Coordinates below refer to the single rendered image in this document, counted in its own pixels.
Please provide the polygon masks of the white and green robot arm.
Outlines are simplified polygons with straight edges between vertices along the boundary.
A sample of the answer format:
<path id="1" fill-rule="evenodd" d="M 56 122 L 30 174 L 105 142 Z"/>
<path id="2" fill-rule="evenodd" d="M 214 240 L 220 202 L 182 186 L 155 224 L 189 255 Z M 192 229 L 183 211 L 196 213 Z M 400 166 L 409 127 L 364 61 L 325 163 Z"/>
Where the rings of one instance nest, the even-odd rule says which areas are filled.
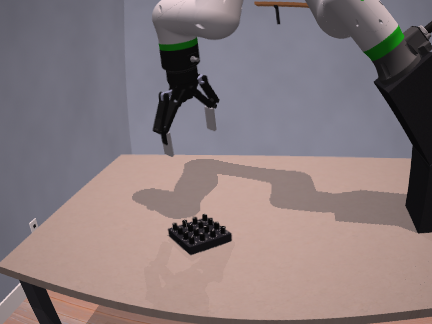
<path id="1" fill-rule="evenodd" d="M 383 85 L 405 76 L 432 50 L 432 21 L 402 33 L 380 0 L 305 1 L 326 34 L 338 39 L 352 37 L 373 62 Z M 198 65 L 197 37 L 219 40 L 233 34 L 242 4 L 243 0 L 161 0 L 153 10 L 152 22 L 162 68 L 183 71 Z"/>

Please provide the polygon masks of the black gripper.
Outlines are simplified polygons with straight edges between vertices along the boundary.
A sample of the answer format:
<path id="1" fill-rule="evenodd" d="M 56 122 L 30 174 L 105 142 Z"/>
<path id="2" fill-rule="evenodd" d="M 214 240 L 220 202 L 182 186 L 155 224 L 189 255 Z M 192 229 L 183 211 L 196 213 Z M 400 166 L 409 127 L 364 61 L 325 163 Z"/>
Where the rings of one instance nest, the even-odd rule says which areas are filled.
<path id="1" fill-rule="evenodd" d="M 169 91 L 159 93 L 159 103 L 153 132 L 161 134 L 164 153 L 173 157 L 174 152 L 169 130 L 182 102 L 186 102 L 188 99 L 193 98 L 193 96 L 202 102 L 205 105 L 207 129 L 216 131 L 214 108 L 217 108 L 216 103 L 219 103 L 219 98 L 208 83 L 207 76 L 198 74 L 197 65 L 183 71 L 166 70 L 166 76 L 169 84 Z M 208 98 L 197 89 L 198 83 Z M 174 100 L 178 101 L 173 102 Z"/>

